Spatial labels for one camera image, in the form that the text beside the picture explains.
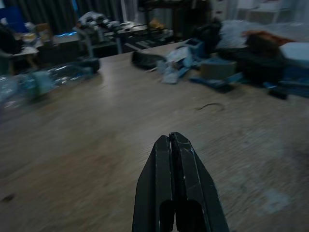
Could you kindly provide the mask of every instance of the table surface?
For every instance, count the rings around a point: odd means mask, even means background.
[[[2,116],[0,198],[15,198],[0,202],[0,231],[131,231],[137,179],[172,131],[212,175],[231,230],[309,231],[308,99],[245,85],[219,94],[186,78],[164,85],[130,56],[103,58],[102,77]],[[224,109],[199,110],[209,103]]]

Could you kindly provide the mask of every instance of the desk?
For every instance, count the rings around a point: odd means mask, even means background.
[[[166,54],[179,44],[149,49]],[[188,137],[238,232],[309,231],[309,100],[238,85],[227,94],[160,83],[101,59],[102,79],[0,124],[1,232],[129,232],[137,179],[161,134]],[[209,106],[221,103],[224,110]]]

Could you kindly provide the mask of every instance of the wooden table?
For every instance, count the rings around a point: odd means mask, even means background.
[[[166,54],[178,44],[149,49]],[[131,54],[102,78],[51,94],[0,124],[1,232],[130,232],[137,179],[161,134],[189,138],[231,230],[309,231],[309,100],[238,85],[227,94],[160,83]],[[205,107],[208,103],[221,103]]]

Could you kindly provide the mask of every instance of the wood grain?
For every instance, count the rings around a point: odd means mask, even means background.
[[[15,198],[0,203],[1,232],[131,231],[137,179],[172,131],[212,175],[230,229],[309,231],[309,100],[245,85],[219,94],[186,78],[164,85],[130,54],[101,62],[101,77],[3,116],[0,199]]]

